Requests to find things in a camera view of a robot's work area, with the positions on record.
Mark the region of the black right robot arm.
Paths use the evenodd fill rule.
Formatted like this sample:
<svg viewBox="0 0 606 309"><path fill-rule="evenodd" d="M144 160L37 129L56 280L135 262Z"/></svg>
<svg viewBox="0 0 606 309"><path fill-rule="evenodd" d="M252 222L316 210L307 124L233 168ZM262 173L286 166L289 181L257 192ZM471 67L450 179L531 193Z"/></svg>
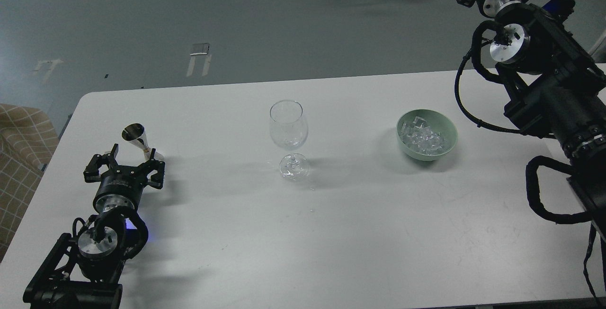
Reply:
<svg viewBox="0 0 606 309"><path fill-rule="evenodd" d="M565 29L575 0L550 0L543 6L530 0L456 0L477 5L486 17L472 34L454 80L454 97L462 113L479 128L556 139L569 163L545 156L526 165L526 197L530 208L546 221L562 225L589 222L584 264L597 238L605 253L606 110L599 98L605 73ZM467 62L485 80L506 89L504 116L513 129L472 115L460 96L460 78ZM568 175L567 181L583 208L574 214L547 210L540 198L539 167Z"/></svg>

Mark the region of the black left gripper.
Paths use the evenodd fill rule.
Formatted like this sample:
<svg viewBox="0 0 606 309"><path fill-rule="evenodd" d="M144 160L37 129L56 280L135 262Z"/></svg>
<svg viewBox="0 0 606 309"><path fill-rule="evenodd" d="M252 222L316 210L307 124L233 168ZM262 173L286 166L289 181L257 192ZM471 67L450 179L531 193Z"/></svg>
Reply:
<svg viewBox="0 0 606 309"><path fill-rule="evenodd" d="M109 152L93 155L83 171L85 183L100 183L93 199L97 213L116 207L136 211L146 186L156 190L164 187L165 161L157 158L156 151L150 151L149 158L138 167L119 167L118 150L119 144L115 143Z"/></svg>

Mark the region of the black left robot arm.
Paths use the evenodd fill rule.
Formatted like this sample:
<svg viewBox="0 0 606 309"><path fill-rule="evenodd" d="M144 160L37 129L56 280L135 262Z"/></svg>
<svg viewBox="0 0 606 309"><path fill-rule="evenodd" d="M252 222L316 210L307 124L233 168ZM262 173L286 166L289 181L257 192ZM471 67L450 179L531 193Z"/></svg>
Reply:
<svg viewBox="0 0 606 309"><path fill-rule="evenodd" d="M164 186L165 162L148 149L140 165L120 165L118 145L95 154L85 167L87 183L98 183L95 214L76 218L70 233L55 245L26 286L22 300L32 309L116 309L126 262L149 240L138 209L145 187Z"/></svg>

